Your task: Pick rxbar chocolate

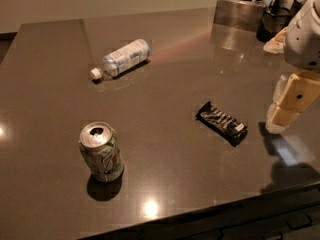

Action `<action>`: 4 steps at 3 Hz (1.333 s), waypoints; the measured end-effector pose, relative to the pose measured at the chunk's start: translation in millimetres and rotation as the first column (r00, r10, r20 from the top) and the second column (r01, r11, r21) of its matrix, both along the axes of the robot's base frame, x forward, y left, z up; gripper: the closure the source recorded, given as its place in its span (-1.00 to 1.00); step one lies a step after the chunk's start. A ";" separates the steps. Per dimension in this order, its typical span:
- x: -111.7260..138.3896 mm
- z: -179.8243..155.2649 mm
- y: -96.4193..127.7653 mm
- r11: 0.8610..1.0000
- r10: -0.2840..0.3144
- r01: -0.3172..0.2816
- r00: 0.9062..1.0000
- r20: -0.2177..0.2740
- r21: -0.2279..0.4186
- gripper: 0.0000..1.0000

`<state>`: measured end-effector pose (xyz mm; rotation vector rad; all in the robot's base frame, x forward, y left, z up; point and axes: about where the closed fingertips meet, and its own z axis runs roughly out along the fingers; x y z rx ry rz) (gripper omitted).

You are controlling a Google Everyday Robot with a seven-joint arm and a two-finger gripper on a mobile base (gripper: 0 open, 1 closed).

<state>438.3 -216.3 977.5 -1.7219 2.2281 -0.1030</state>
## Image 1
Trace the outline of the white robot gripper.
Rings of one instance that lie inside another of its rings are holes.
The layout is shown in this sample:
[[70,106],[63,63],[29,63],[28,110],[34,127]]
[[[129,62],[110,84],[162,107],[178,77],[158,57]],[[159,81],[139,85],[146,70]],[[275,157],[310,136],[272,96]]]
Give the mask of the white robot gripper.
[[280,76],[266,115],[269,133],[282,133],[320,95],[320,0],[307,0],[290,21],[284,58],[297,68],[316,72]]

